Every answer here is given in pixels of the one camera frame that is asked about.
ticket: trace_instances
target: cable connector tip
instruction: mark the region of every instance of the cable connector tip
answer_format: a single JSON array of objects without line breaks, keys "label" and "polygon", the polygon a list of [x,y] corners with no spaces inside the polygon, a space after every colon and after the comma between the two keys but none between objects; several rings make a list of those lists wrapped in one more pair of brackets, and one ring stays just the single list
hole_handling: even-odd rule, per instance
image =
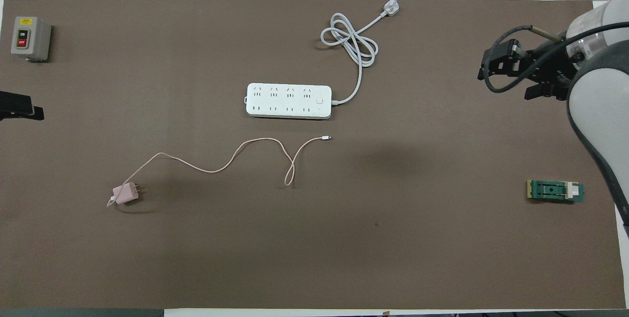
[{"label": "cable connector tip", "polygon": [[400,10],[400,4],[397,0],[389,0],[384,4],[384,12],[389,16],[395,15]]}]

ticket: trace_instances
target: gray switch box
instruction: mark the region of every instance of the gray switch box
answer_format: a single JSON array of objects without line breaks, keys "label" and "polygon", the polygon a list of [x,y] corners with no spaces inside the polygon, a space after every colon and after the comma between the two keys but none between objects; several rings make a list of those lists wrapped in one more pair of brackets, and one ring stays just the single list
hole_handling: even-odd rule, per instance
[{"label": "gray switch box", "polygon": [[29,61],[46,61],[51,29],[49,24],[38,17],[16,17],[11,54]]}]

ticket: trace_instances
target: power outlet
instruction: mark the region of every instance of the power outlet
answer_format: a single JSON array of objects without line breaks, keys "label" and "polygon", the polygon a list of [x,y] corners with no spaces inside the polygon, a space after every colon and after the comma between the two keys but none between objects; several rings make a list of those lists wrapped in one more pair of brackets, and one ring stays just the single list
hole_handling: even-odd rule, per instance
[{"label": "power outlet", "polygon": [[252,117],[327,119],[332,89],[321,85],[261,84],[247,86],[247,113]]}]

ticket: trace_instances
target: power cord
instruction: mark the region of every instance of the power cord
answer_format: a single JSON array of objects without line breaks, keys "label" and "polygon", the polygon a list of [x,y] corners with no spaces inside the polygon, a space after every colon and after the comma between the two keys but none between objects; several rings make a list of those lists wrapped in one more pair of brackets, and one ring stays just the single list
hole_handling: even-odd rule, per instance
[{"label": "power cord", "polygon": [[546,60],[548,60],[550,57],[555,55],[562,48],[565,48],[569,44],[572,44],[572,43],[574,43],[576,41],[579,41],[579,39],[582,39],[584,37],[588,37],[589,35],[593,35],[595,33],[604,32],[606,30],[619,29],[619,28],[629,28],[629,22],[618,22],[616,24],[609,24],[609,25],[593,28],[591,30],[587,30],[585,32],[579,33],[578,35],[575,35],[575,37],[568,38],[568,39],[566,39],[566,40],[564,40],[564,41],[562,41],[562,42],[560,42],[558,44],[555,44],[555,46],[551,50],[547,51],[546,53],[544,53],[544,55],[542,55],[537,60],[535,60],[535,62],[533,62],[533,64],[531,64],[525,71],[523,71],[519,75],[519,77],[517,77],[515,80],[510,82],[507,86],[496,88],[489,81],[489,58],[494,54],[494,50],[496,50],[496,47],[498,46],[498,44],[500,44],[503,40],[505,40],[506,37],[512,35],[513,33],[517,32],[519,30],[530,30],[530,31],[532,31],[534,33],[537,33],[535,31],[535,29],[539,30],[539,29],[537,29],[537,28],[535,28],[534,26],[531,26],[531,25],[519,26],[519,27],[516,27],[516,28],[512,28],[512,29],[508,30],[505,34],[501,35],[496,40],[496,42],[494,42],[494,44],[491,46],[491,48],[489,50],[489,53],[487,53],[487,55],[485,55],[485,58],[483,59],[483,79],[485,80],[485,85],[487,86],[487,88],[489,88],[489,91],[492,91],[494,93],[502,93],[502,92],[511,90],[517,84],[522,82],[522,80],[524,80],[525,78],[527,78],[531,74],[533,74],[535,72],[535,70],[537,70],[542,64],[544,64],[544,62],[546,62]]},{"label": "power cord", "polygon": [[[358,80],[356,81],[356,88],[346,99],[340,101],[333,100],[332,106],[344,104],[356,95],[362,80],[362,68],[368,68],[371,66],[375,61],[375,55],[378,54],[378,44],[373,39],[364,37],[360,34],[373,26],[376,22],[380,21],[383,17],[387,15],[395,15],[398,10],[400,10],[400,4],[398,4],[396,0],[389,0],[386,4],[384,4],[383,10],[384,11],[382,11],[378,17],[373,19],[373,21],[369,22],[360,30],[355,30],[350,20],[343,15],[343,13],[337,12],[332,15],[332,18],[330,19],[330,26],[321,31],[321,42],[323,42],[323,44],[326,46],[342,45],[350,58],[352,58],[353,62],[355,62],[358,66]],[[334,42],[328,42],[325,40],[325,34],[328,32],[332,35],[332,37],[334,37]],[[359,45],[362,45],[368,52],[362,53]]]},{"label": "power cord", "polygon": [[[284,155],[288,158],[288,160],[290,161],[290,167],[288,168],[287,172],[286,172],[286,176],[284,177],[284,185],[285,187],[288,187],[289,185],[292,184],[292,181],[295,178],[295,160],[297,160],[297,156],[299,155],[299,153],[301,152],[301,150],[308,144],[314,142],[315,140],[331,140],[332,136],[326,135],[326,136],[319,136],[319,138],[312,138],[310,140],[308,140],[307,142],[303,143],[299,149],[297,150],[297,152],[295,153],[295,156],[290,157],[290,155],[288,154],[288,152],[286,151],[286,148],[284,147],[284,144],[275,139],[275,138],[257,138],[257,139],[251,139],[251,140],[247,140],[246,142],[240,144],[240,146],[238,147],[238,149],[236,149],[236,151],[234,151],[234,154],[231,156],[231,158],[229,159],[229,162],[227,162],[227,164],[223,167],[220,167],[220,169],[217,170],[204,170],[204,169],[200,169],[199,167],[196,167],[195,165],[192,165],[191,163],[188,163],[178,157],[175,156],[171,156],[170,154],[167,153],[156,153],[154,154],[151,158],[148,159],[148,161],[144,162],[144,164],[142,166],[139,167],[139,169],[135,170],[135,172],[133,172],[129,178],[127,178],[123,183],[122,183],[122,187],[124,187],[125,184],[129,183],[130,180],[132,180],[133,176],[135,176],[136,174],[138,174],[138,172],[143,169],[146,165],[148,165],[148,163],[150,163],[151,161],[153,161],[155,158],[157,158],[157,156],[160,155],[164,155],[168,158],[172,158],[173,160],[177,160],[181,163],[184,163],[184,165],[188,165],[189,167],[192,167],[195,170],[204,172],[204,173],[218,173],[224,169],[226,169],[227,167],[229,167],[229,165],[231,165],[231,163],[234,161],[234,158],[236,158],[236,156],[238,155],[238,153],[240,153],[240,151],[242,150],[242,148],[244,146],[246,146],[247,144],[250,143],[254,143],[254,142],[260,142],[261,140],[272,140],[273,142],[276,142],[279,144],[279,146],[282,148],[282,152],[284,152]],[[120,194],[123,192],[123,190],[119,190],[115,196],[113,196],[112,198],[110,198],[110,200],[107,202],[107,207],[109,207],[110,205],[112,205],[113,203],[116,202],[116,200],[118,199],[118,197],[120,196]]]}]

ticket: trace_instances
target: white charging cable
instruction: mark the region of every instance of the white charging cable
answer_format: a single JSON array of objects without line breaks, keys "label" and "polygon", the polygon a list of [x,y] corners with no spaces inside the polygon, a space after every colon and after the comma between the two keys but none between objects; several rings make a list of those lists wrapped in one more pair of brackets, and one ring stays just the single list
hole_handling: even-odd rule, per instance
[{"label": "white charging cable", "polygon": [[[129,178],[126,179],[126,181],[124,181],[124,183],[122,183],[122,186],[120,186],[120,188],[124,187],[125,184],[129,183],[130,180],[132,180],[133,176],[135,176],[136,174],[138,174],[138,172],[144,168],[144,166],[148,165],[148,163],[150,163],[151,161],[153,161],[155,158],[157,158],[157,156],[159,155],[164,155],[168,158],[172,158],[173,160],[177,160],[181,163],[184,163],[185,165],[188,165],[189,167],[192,167],[195,170],[204,172],[204,173],[217,173],[220,172],[224,169],[226,169],[227,167],[229,167],[229,165],[231,165],[231,163],[234,161],[234,158],[236,158],[236,156],[238,155],[238,153],[242,150],[242,148],[250,143],[254,143],[254,142],[259,142],[260,140],[272,140],[276,143],[279,144],[279,146],[282,148],[282,152],[284,152],[284,155],[288,158],[288,160],[290,161],[290,167],[288,168],[287,172],[286,172],[286,176],[284,177],[284,185],[285,187],[288,187],[289,185],[292,184],[292,181],[295,178],[295,161],[297,160],[297,156],[299,155],[299,153],[301,152],[301,150],[308,144],[314,142],[315,140],[331,140],[332,136],[326,135],[326,136],[319,136],[319,138],[312,138],[310,140],[308,140],[307,142],[303,143],[299,149],[297,150],[297,152],[295,153],[295,156],[290,157],[290,155],[288,154],[288,152],[286,151],[286,148],[284,147],[284,144],[275,139],[275,138],[257,138],[257,139],[251,139],[251,140],[247,140],[246,142],[240,144],[240,146],[238,147],[238,149],[236,149],[236,151],[234,151],[234,154],[231,156],[231,158],[229,159],[229,162],[227,162],[227,164],[223,167],[220,167],[220,169],[217,170],[204,170],[201,169],[199,167],[196,167],[195,165],[186,162],[178,157],[175,156],[171,156],[170,154],[167,153],[156,153],[154,154],[151,158],[148,159],[148,161],[144,162],[144,165],[140,166],[139,169],[135,170],[135,172],[133,172]],[[120,194],[123,192],[123,190],[119,190],[115,196],[113,196],[112,198],[110,198],[110,200],[107,202],[107,207],[112,205],[113,203],[116,202],[116,200],[118,199],[118,197],[120,196]]]},{"label": "white charging cable", "polygon": [[[344,46],[353,62],[358,65],[358,81],[356,81],[356,88],[346,99],[340,101],[333,100],[332,106],[344,104],[356,95],[360,87],[360,81],[362,80],[362,68],[368,68],[371,66],[375,60],[375,55],[378,54],[378,44],[373,39],[363,37],[360,34],[373,26],[376,22],[380,21],[382,17],[395,15],[400,9],[400,4],[398,4],[396,0],[389,0],[386,4],[384,4],[383,9],[384,11],[382,11],[378,17],[360,30],[355,30],[350,20],[343,15],[343,13],[337,12],[332,15],[332,18],[330,19],[330,26],[321,31],[321,42],[323,42],[323,44],[326,46],[338,46],[341,44]],[[332,37],[334,37],[336,40],[335,42],[328,42],[325,40],[325,34],[328,32],[332,35]],[[362,51],[360,51],[359,44],[362,45],[368,52],[362,53]]]}]

